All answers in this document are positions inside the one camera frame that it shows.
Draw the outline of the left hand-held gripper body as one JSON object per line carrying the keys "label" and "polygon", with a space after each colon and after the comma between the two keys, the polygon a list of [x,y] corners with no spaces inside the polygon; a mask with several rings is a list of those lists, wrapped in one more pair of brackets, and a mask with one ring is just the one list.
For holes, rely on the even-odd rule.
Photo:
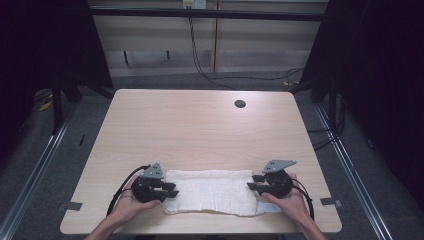
{"label": "left hand-held gripper body", "polygon": [[164,174],[159,163],[145,168],[131,185],[134,197],[141,203],[153,200],[163,202],[167,191],[162,190]]}

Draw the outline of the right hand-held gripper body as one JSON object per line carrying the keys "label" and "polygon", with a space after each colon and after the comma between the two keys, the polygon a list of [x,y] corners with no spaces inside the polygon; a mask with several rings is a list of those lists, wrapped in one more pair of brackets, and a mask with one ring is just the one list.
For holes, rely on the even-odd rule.
{"label": "right hand-held gripper body", "polygon": [[278,199],[285,198],[289,195],[294,184],[285,169],[295,164],[295,160],[270,160],[265,165],[262,173],[269,185],[269,189],[267,189],[268,193]]}

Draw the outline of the white towel with label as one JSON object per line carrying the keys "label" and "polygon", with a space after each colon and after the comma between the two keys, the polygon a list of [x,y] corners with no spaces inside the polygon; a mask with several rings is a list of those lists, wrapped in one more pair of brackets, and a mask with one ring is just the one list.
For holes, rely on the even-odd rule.
{"label": "white towel with label", "polygon": [[253,217],[264,213],[277,213],[272,203],[257,200],[250,190],[253,182],[251,170],[169,170],[166,182],[174,183],[178,194],[163,203],[168,214],[183,212],[213,212],[240,217]]}

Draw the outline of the person's left hand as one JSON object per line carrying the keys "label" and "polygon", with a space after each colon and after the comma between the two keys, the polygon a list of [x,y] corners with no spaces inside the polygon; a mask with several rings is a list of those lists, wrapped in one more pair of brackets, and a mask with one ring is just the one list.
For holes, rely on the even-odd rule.
{"label": "person's left hand", "polygon": [[117,203],[114,205],[112,212],[109,214],[118,225],[127,223],[135,218],[142,211],[152,209],[161,204],[160,200],[152,200],[146,203],[138,201],[131,190],[133,182],[137,179],[135,175],[125,185],[123,192],[120,194]]}

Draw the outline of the person's right hand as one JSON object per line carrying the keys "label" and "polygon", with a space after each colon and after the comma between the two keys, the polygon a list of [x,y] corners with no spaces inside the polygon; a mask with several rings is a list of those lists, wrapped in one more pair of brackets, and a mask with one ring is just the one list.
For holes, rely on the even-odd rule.
{"label": "person's right hand", "polygon": [[293,188],[287,197],[281,199],[270,193],[263,193],[262,197],[276,204],[298,227],[306,227],[308,224],[313,223],[304,196],[298,189]]}

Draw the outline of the black metal stand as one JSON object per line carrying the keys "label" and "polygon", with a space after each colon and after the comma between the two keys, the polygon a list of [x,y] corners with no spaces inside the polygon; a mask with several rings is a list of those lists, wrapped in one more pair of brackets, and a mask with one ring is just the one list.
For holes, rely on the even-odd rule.
{"label": "black metal stand", "polygon": [[55,135],[63,124],[62,94],[58,76],[55,76],[52,80],[52,103],[54,112],[52,134]]}
{"label": "black metal stand", "polygon": [[337,89],[335,78],[331,78],[330,92],[329,92],[329,125],[332,131],[336,131],[336,105],[337,105]]}

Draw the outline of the black curtain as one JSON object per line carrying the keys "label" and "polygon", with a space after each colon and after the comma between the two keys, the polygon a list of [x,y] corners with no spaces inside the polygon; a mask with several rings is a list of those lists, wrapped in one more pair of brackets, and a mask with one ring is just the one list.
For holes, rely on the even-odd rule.
{"label": "black curtain", "polygon": [[0,0],[0,164],[35,94],[113,86],[88,0]]}
{"label": "black curtain", "polygon": [[299,91],[332,90],[424,211],[424,0],[328,0]]}

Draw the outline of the black horizontal bar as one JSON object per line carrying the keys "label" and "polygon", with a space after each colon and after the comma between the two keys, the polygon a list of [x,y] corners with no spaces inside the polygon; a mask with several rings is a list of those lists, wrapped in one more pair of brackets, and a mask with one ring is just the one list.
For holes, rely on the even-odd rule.
{"label": "black horizontal bar", "polygon": [[93,15],[102,16],[137,16],[137,17],[183,17],[183,18],[214,18],[214,19],[249,19],[278,21],[312,21],[321,22],[327,19],[324,14],[278,13],[229,10],[198,10],[198,9],[147,9],[147,8],[111,8],[92,7]]}

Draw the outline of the metal floor rail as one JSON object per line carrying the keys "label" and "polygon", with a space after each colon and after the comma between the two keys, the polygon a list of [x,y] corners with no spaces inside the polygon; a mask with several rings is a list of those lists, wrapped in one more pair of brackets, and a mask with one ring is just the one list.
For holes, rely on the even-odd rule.
{"label": "metal floor rail", "polygon": [[0,173],[0,240],[12,240],[56,156],[78,103],[66,103],[54,127],[54,111],[36,110]]}
{"label": "metal floor rail", "polygon": [[356,196],[379,240],[394,240],[388,225],[383,219],[380,211],[376,207],[372,197],[370,196],[367,188],[365,187],[355,165],[353,164],[350,155],[348,154],[342,140],[336,133],[329,129],[329,116],[323,106],[316,107],[317,115],[326,128],[326,134],[334,149],[341,165],[355,191]]}

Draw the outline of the white wall outlet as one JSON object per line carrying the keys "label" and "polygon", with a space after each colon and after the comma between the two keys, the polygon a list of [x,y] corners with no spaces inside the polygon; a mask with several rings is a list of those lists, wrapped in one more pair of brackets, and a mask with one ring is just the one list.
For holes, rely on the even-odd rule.
{"label": "white wall outlet", "polygon": [[182,0],[184,9],[199,9],[205,10],[207,8],[206,0]]}

